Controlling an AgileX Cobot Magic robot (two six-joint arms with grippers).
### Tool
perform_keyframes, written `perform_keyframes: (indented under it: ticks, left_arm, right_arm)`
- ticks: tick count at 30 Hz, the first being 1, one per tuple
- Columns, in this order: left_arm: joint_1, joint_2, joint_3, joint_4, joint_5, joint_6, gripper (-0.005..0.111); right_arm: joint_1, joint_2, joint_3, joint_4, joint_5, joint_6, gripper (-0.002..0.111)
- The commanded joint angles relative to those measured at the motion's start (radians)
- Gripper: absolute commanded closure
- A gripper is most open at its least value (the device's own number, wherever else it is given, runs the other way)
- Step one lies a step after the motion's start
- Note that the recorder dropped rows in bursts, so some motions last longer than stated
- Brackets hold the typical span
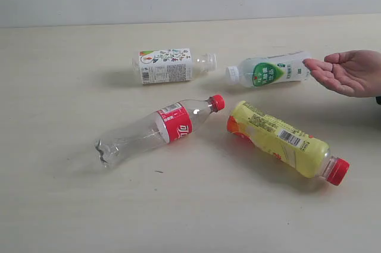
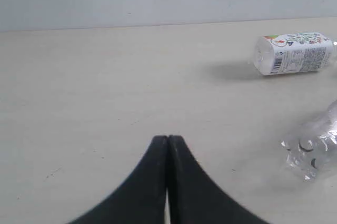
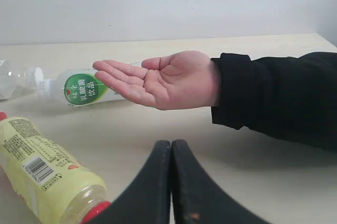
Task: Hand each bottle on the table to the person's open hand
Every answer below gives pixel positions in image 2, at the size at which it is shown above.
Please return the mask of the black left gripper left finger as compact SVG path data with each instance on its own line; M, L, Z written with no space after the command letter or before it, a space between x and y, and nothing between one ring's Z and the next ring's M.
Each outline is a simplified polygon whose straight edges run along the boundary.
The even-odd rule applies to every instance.
M168 137L155 136L132 173L71 223L164 223Z

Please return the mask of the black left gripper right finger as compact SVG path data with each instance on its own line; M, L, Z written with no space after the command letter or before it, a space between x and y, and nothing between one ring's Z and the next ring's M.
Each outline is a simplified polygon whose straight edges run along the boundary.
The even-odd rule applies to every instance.
M168 137L167 192L171 223L266 223L207 175L180 135Z

